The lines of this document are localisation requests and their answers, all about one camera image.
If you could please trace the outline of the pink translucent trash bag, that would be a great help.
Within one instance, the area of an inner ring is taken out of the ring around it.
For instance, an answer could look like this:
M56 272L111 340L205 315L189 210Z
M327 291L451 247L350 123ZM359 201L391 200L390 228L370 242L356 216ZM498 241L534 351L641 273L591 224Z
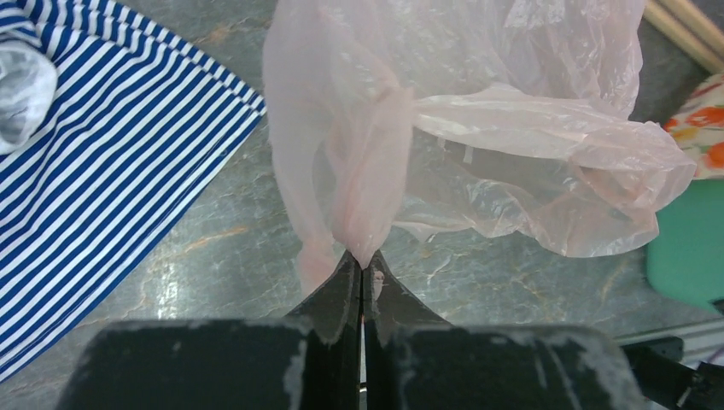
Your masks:
M280 1L263 47L305 293L419 240L513 232L574 258L658 234L696 170L639 91L642 1Z

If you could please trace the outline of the green plastic trash bin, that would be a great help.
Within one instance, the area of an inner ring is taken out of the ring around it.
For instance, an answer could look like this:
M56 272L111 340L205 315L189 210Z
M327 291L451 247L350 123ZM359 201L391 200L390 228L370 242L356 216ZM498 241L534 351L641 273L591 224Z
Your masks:
M646 277L658 293L723 314L723 181L694 180L657 213Z

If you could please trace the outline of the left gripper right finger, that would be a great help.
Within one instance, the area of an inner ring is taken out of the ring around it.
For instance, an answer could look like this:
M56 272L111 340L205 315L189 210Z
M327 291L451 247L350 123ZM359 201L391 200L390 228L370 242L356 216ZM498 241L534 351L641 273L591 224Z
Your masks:
M363 271L370 409L643 409L622 350L578 325L453 325L376 253Z

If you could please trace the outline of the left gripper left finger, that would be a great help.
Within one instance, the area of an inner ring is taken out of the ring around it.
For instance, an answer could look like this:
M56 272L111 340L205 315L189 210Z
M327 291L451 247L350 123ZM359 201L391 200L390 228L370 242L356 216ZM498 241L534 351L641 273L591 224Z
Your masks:
M91 340L60 409L355 409L361 270L350 253L271 319L118 321Z

